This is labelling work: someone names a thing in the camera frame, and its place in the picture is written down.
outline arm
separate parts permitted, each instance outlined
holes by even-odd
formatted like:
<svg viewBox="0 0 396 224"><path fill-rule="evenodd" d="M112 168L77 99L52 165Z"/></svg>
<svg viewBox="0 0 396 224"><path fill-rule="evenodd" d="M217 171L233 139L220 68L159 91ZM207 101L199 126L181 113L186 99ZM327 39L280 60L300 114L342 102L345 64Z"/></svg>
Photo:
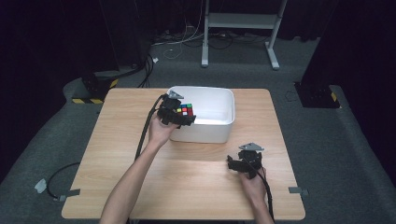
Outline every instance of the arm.
<svg viewBox="0 0 396 224"><path fill-rule="evenodd" d="M155 155L168 141L175 124L164 125L160 119L154 117L148 130L148 144L120 179L119 183L108 196L100 223L125 224L142 188L143 181Z"/></svg>
<svg viewBox="0 0 396 224"><path fill-rule="evenodd" d="M263 170L259 170L261 175L264 175ZM270 213L268 212L267 204L264 201L265 198L265 186L258 175L252 179L248 179L247 174L238 173L242 181L244 192L247 195L247 199L250 202L251 208L253 209L253 215L256 219L257 224L273 224Z"/></svg>

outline forearm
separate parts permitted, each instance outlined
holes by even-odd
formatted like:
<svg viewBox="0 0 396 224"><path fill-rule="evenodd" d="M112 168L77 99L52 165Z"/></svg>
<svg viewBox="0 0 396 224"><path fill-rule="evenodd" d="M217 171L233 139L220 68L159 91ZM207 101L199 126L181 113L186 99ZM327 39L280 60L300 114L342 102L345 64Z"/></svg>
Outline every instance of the forearm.
<svg viewBox="0 0 396 224"><path fill-rule="evenodd" d="M134 209L146 174L158 150L159 147L148 143L110 193L100 223L125 224Z"/></svg>
<svg viewBox="0 0 396 224"><path fill-rule="evenodd" d="M253 209L254 219L257 224L273 224L270 213L268 212L267 205L264 199L262 200L250 200L251 207Z"/></svg>

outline person's left arm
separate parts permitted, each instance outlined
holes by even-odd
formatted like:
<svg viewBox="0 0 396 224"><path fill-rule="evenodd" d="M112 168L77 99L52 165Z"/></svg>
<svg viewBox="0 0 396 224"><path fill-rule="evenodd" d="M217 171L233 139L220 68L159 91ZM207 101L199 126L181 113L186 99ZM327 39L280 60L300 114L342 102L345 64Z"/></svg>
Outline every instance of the person's left arm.
<svg viewBox="0 0 396 224"><path fill-rule="evenodd" d="M100 219L101 224L125 224L134 209L143 181L155 155L176 127L175 124L163 125L159 118L151 120L148 144L108 196Z"/></svg>

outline gray carpet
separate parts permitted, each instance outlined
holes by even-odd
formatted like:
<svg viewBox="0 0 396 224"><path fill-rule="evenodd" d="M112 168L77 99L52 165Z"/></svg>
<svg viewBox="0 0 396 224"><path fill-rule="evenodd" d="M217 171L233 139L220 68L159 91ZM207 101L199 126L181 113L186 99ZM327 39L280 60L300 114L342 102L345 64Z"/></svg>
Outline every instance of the gray carpet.
<svg viewBox="0 0 396 224"><path fill-rule="evenodd" d="M224 45L215 40L211 44ZM181 54L168 59L179 53L180 45L156 46L150 54L159 61L150 87L193 85L271 92L297 183L309 191L303 197L304 220L276 223L396 223L396 190L370 149L342 89L332 86L342 108L315 109L303 108L293 88L316 44L277 40L279 71L272 70L262 42L210 49L207 68L200 67L201 48L181 46ZM122 77L117 88L134 88L143 78L144 71ZM40 179L80 161L88 144L102 106L71 103L78 82L64 87L68 102L37 133L1 184L0 223L97 223L63 219L64 204L34 189ZM76 171L73 167L59 173L51 183L52 191L68 191Z"/></svg>

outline hand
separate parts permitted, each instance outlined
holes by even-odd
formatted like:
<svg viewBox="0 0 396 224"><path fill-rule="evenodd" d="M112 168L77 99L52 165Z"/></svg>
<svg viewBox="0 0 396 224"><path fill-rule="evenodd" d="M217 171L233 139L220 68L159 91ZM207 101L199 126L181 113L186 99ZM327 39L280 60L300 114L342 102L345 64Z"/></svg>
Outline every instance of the hand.
<svg viewBox="0 0 396 224"><path fill-rule="evenodd" d="M265 168L260 169L259 174L265 177ZM259 203L264 202L264 197L266 194L265 186L262 183L262 179L259 175L256 175L254 178L249 179L248 174L238 173L239 178L242 181L242 186L244 188L244 192L247 195L247 198L251 203Z"/></svg>
<svg viewBox="0 0 396 224"><path fill-rule="evenodd" d="M177 127L178 125L173 123L165 125L156 114L153 115L148 128L148 142L157 148L162 147L168 141L172 131Z"/></svg>

